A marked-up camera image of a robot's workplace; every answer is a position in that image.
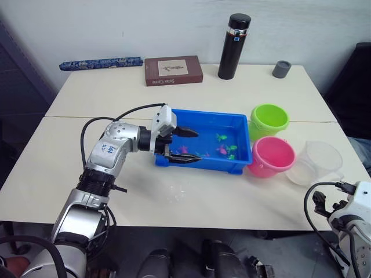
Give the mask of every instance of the pink toy fish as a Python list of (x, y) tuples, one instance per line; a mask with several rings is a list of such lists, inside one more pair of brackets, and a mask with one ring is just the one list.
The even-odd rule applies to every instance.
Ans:
[(181, 153), (188, 153), (188, 147), (184, 145), (180, 146), (178, 150), (180, 150)]
[(224, 145), (220, 145), (220, 147), (217, 148), (216, 150), (219, 151), (222, 155), (228, 154), (227, 150), (224, 149)]

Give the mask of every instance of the thermos lid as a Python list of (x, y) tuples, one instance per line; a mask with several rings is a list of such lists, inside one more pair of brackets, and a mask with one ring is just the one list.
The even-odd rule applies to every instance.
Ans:
[(251, 17), (243, 13), (234, 13), (230, 16), (229, 27), (244, 30), (249, 28)]

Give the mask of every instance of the white wall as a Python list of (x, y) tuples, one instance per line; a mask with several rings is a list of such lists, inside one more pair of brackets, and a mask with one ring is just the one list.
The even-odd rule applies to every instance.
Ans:
[(63, 61), (196, 54), (219, 63), (236, 12), (252, 18), (240, 63), (302, 64), (323, 93), (355, 44), (371, 41), (370, 0), (0, 1), (0, 17), (56, 92), (69, 74)]

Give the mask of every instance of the green bucket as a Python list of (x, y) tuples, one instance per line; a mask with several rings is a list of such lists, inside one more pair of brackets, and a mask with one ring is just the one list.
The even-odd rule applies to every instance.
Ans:
[(262, 104), (253, 109), (249, 123), (250, 140), (274, 136), (289, 125), (289, 115), (281, 107)]

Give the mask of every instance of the pink bucket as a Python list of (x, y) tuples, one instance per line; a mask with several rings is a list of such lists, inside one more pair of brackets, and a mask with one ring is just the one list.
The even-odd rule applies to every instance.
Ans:
[(295, 162), (295, 151), (283, 139), (266, 136), (254, 143), (253, 163), (247, 165), (250, 172), (259, 178), (269, 178), (289, 170)]

